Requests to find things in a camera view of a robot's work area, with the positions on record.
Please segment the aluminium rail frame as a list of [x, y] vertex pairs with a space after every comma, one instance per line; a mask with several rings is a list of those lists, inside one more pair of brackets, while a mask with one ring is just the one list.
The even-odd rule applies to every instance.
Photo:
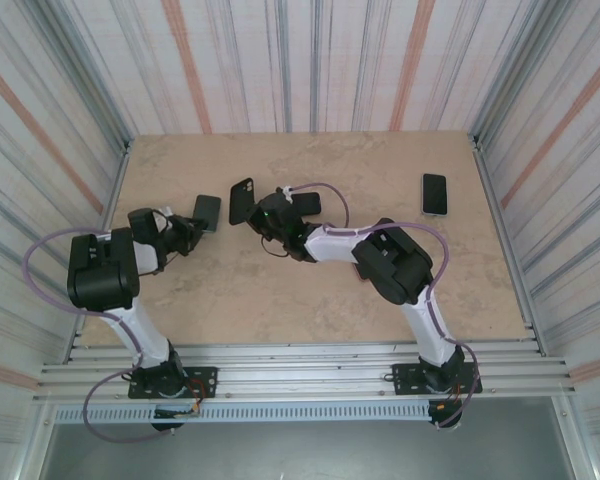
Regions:
[[[563, 359], [541, 354], [533, 340], [474, 342], [482, 397], [551, 397], [575, 388]], [[412, 343], [190, 345], [178, 347], [188, 366], [219, 371], [216, 401], [368, 400], [393, 395], [391, 367], [416, 361]], [[37, 402], [74, 404], [109, 374], [128, 365], [121, 347], [78, 346], [64, 365], [45, 365]]]

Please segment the grey metal panel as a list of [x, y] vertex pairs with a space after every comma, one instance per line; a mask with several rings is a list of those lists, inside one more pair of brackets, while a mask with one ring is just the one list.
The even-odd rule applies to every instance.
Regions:
[[600, 480], [563, 400], [474, 401], [449, 430], [406, 420], [197, 423], [140, 443], [56, 426], [41, 480]]

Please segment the black phone case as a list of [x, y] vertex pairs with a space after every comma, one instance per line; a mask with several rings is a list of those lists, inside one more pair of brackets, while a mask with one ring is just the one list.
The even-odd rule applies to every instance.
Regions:
[[248, 177], [234, 184], [230, 189], [229, 224], [235, 226], [246, 222], [254, 205], [253, 179]]

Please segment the small circuit board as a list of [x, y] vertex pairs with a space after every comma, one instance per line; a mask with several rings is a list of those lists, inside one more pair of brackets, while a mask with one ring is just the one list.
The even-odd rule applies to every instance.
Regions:
[[154, 410], [154, 419], [195, 418], [199, 416], [200, 408], [197, 406], [177, 408], [176, 406], [158, 405]]

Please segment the aluminium side rail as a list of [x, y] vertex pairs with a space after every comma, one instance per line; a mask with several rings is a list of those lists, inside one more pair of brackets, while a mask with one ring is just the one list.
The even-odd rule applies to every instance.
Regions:
[[509, 276], [513, 285], [516, 300], [525, 324], [530, 326], [540, 354], [544, 357], [549, 356], [542, 329], [538, 325], [536, 308], [531, 297], [530, 291], [523, 277], [523, 271], [520, 262], [516, 256], [512, 241], [508, 235], [504, 220], [504, 214], [487, 169], [485, 156], [481, 145], [474, 136], [469, 136], [472, 149], [472, 155], [478, 170], [485, 197], [494, 221], [496, 233], [503, 251]]
[[[134, 140], [129, 140], [125, 143], [125, 147], [122, 151], [120, 157], [120, 164], [113, 182], [111, 194], [106, 204], [104, 213], [101, 215], [100, 220], [98, 221], [98, 225], [103, 227], [105, 230], [108, 230], [111, 227], [114, 213], [116, 207], [118, 205], [120, 191], [122, 188], [122, 184], [124, 182], [124, 176], [129, 164], [129, 160], [133, 151]], [[78, 347], [82, 349], [90, 349], [91, 346], [87, 344], [86, 346], [82, 345], [82, 335], [84, 331], [84, 326], [87, 323], [87, 316], [84, 314], [77, 315], [75, 318], [75, 323], [73, 327], [73, 333], [68, 341], [66, 352], [64, 359], [62, 361], [63, 364], [67, 364], [73, 355], [73, 350]]]

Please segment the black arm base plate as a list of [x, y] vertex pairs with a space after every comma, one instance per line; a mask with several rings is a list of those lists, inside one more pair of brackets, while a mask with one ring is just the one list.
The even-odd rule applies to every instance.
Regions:
[[218, 383], [216, 367], [166, 367], [138, 369], [121, 378], [128, 382], [130, 399], [214, 398]]
[[393, 384], [396, 395], [448, 394], [459, 388], [461, 394], [482, 393], [481, 379], [475, 380], [474, 364], [438, 368], [425, 363], [402, 363], [391, 366], [384, 379]]

